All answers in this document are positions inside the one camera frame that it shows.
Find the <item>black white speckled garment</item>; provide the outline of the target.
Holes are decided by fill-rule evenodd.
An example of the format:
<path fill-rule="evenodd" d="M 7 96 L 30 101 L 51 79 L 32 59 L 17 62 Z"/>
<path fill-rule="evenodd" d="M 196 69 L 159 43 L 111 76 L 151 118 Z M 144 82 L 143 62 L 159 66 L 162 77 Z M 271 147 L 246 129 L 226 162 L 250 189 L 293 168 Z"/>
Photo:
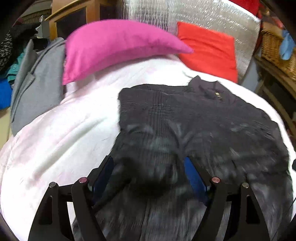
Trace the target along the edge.
<path fill-rule="evenodd" d="M 16 41 L 11 32 L 9 31 L 5 36 L 4 40 L 1 42 L 1 75 L 3 75 L 6 72 L 7 68 L 9 67 L 9 64 L 11 64 L 15 51 Z"/>

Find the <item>wooden side table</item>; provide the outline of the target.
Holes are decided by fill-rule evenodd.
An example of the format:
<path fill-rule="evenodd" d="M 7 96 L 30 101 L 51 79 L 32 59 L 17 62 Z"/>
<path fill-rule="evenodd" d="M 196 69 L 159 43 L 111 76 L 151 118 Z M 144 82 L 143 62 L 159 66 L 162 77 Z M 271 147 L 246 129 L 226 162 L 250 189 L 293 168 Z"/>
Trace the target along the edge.
<path fill-rule="evenodd" d="M 295 138 L 295 81 L 258 55 L 255 56 L 255 63 L 259 75 L 255 93 L 275 108 L 288 134 Z"/>

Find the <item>wooden cabinet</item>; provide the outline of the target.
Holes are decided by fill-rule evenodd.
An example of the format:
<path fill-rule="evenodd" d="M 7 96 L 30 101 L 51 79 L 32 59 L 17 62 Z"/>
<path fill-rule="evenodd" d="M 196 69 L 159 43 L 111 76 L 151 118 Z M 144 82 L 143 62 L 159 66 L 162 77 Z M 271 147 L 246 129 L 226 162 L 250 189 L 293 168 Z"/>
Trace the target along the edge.
<path fill-rule="evenodd" d="M 66 39 L 77 28 L 94 21 L 114 19 L 117 1 L 79 0 L 52 1 L 49 22 L 50 40 Z"/>

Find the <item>light blue cloth in basket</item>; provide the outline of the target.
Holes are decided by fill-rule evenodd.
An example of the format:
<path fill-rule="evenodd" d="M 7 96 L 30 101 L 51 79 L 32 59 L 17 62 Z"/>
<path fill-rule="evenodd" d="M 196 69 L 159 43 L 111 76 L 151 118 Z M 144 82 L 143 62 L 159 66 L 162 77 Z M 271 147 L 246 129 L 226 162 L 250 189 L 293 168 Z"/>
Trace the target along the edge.
<path fill-rule="evenodd" d="M 288 30 L 286 29 L 282 30 L 282 37 L 283 41 L 281 42 L 279 48 L 280 58 L 282 60 L 289 60 L 292 56 L 293 49 L 295 47 L 295 42 Z"/>

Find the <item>red blanket on railing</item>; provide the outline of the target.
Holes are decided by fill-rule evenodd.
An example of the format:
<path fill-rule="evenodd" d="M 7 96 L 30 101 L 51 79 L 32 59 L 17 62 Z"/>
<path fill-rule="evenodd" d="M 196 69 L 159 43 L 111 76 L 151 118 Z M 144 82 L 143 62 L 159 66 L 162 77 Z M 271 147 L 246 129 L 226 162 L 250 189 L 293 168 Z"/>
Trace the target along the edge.
<path fill-rule="evenodd" d="M 258 18 L 262 18 L 262 14 L 259 13 L 259 0 L 230 0 L 231 2 L 237 4 L 238 6 L 249 11 Z"/>

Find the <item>cream sofa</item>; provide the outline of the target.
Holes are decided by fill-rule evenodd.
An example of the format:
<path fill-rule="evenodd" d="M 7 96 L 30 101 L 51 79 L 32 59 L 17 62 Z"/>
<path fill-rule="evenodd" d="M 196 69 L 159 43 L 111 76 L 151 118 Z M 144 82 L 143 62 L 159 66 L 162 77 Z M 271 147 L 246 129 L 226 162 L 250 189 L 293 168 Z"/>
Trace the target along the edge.
<path fill-rule="evenodd" d="M 2 109 L 0 112 L 0 149 L 8 141 L 11 132 L 11 108 Z"/>

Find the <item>blue jacket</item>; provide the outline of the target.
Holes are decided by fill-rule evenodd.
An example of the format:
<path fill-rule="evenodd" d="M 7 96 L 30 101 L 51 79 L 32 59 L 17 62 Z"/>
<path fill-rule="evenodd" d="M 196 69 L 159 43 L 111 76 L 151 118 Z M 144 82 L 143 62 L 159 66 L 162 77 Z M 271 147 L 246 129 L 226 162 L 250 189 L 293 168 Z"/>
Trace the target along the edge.
<path fill-rule="evenodd" d="M 6 79 L 0 80 L 0 110 L 10 107 L 12 88 Z"/>

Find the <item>grey coat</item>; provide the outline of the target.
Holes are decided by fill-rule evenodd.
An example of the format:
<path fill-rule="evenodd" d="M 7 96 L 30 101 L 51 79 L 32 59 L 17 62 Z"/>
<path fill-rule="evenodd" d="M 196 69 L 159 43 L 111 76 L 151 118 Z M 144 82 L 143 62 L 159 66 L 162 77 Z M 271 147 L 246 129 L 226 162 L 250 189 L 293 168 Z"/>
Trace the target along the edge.
<path fill-rule="evenodd" d="M 16 75 L 11 97 L 13 135 L 62 101 L 64 60 L 63 38 L 55 39 L 40 52 L 36 52 L 33 41 L 29 41 Z"/>

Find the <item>white textured bedspread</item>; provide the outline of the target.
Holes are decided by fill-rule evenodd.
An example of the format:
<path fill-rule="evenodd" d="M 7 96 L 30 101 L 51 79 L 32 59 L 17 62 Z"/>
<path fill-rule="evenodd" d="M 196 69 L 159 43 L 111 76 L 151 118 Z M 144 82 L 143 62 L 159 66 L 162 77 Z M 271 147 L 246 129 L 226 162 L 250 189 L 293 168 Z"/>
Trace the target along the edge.
<path fill-rule="evenodd" d="M 188 68 L 177 57 L 129 61 L 69 83 L 65 98 L 9 138 L 1 149 L 1 213 L 19 240 L 27 240 L 50 182 L 74 183 L 110 152 L 118 135 L 118 94 L 140 84 L 187 85 L 199 76 L 218 81 L 275 121 L 290 156 L 295 150 L 276 110 L 254 92 L 229 80 Z"/>

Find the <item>teal garment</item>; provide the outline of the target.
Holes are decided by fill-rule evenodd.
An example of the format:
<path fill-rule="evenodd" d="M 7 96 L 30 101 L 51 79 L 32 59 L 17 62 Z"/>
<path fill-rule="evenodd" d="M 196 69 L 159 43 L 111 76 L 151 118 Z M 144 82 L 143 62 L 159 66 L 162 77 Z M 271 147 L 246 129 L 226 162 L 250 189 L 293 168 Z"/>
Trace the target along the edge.
<path fill-rule="evenodd" d="M 10 85 L 13 85 L 15 82 L 16 75 L 20 69 L 24 55 L 25 53 L 22 52 L 6 72 L 6 79 Z"/>

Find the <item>silver foil insulation panel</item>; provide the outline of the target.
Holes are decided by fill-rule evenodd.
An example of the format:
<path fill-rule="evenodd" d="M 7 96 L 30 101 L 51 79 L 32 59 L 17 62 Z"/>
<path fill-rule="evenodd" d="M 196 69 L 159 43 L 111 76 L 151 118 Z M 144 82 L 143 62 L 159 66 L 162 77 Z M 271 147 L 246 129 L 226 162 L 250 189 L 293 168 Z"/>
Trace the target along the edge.
<path fill-rule="evenodd" d="M 260 30 L 260 19 L 231 1 L 126 0 L 120 2 L 119 15 L 174 35 L 177 22 L 186 22 L 232 36 L 239 80 L 247 72 Z"/>

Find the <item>wicker basket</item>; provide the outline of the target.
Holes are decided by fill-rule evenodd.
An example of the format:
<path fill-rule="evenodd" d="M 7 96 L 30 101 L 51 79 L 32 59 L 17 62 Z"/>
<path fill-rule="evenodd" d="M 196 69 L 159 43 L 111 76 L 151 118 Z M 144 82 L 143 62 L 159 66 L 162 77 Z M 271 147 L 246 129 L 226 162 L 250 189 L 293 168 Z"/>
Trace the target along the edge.
<path fill-rule="evenodd" d="M 288 60 L 282 60 L 280 57 L 280 45 L 283 38 L 274 32 L 263 29 L 262 33 L 262 46 L 261 56 L 267 61 L 275 65 L 288 77 L 295 81 L 295 48 L 292 55 Z"/>

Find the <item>magenta pillow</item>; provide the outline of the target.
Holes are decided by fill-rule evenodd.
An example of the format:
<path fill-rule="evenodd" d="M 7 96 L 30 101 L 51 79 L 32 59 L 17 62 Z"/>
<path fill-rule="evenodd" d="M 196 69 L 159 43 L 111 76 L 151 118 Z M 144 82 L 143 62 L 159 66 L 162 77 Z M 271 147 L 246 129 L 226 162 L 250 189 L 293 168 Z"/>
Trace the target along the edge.
<path fill-rule="evenodd" d="M 129 20 L 83 25 L 68 36 L 65 50 L 63 85 L 125 61 L 193 52 L 176 36 L 156 26 Z"/>

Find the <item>red pillow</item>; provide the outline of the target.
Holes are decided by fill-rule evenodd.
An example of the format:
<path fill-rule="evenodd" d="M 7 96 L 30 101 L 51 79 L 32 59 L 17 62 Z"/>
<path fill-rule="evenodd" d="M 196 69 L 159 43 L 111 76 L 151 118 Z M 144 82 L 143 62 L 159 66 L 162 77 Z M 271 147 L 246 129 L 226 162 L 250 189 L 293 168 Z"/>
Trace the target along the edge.
<path fill-rule="evenodd" d="M 197 25 L 177 22 L 178 38 L 191 47 L 191 54 L 180 54 L 190 69 L 238 83 L 235 40 L 232 36 Z"/>

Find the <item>black quilted zip jacket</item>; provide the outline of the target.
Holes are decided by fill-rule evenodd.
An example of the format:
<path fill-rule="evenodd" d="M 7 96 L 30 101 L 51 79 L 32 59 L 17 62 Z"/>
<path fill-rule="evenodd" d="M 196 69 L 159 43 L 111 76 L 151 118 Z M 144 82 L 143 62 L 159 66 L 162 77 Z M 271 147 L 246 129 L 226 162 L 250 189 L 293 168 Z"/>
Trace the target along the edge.
<path fill-rule="evenodd" d="M 107 240 L 190 240 L 204 215 L 185 158 L 228 184 L 248 182 L 270 237 L 292 211 L 289 154 L 278 124 L 219 82 L 143 84 L 119 92 L 114 171 L 95 217 Z"/>

